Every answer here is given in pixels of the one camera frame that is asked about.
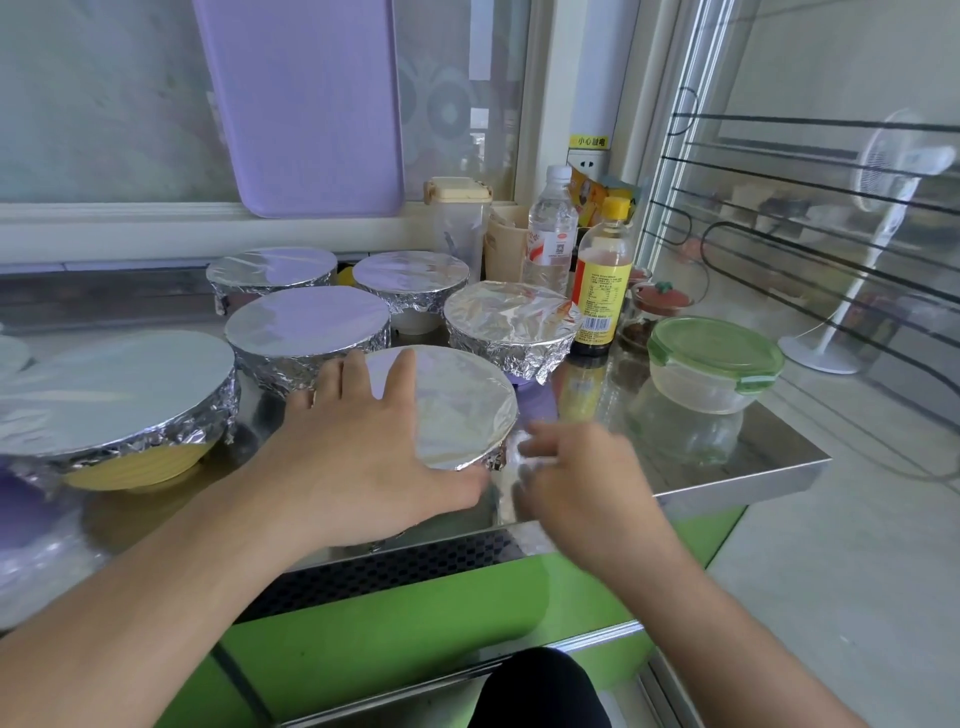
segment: red lid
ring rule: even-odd
[[[637,308],[656,316],[676,316],[681,309],[693,304],[693,299],[678,291],[668,281],[644,284],[634,288],[634,303]]]

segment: bottle label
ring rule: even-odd
[[[573,302],[580,308],[584,320],[575,341],[587,346],[604,346],[613,340],[632,269],[630,264],[597,265],[582,258],[577,261]]]
[[[527,259],[537,265],[563,265],[573,255],[573,232],[528,231]]]

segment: small glass jar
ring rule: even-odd
[[[620,345],[630,352],[646,352],[657,321],[680,316],[693,305],[693,299],[667,280],[635,285],[630,289],[629,299],[616,334]]]

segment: electrical outlet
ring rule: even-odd
[[[566,153],[566,163],[594,182],[600,182],[600,177],[607,174],[610,152],[602,149],[571,149]]]

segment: green container lid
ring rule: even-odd
[[[659,321],[647,349],[659,366],[675,361],[697,372],[733,379],[740,394],[761,392],[783,370],[783,352],[766,336],[702,316]]]

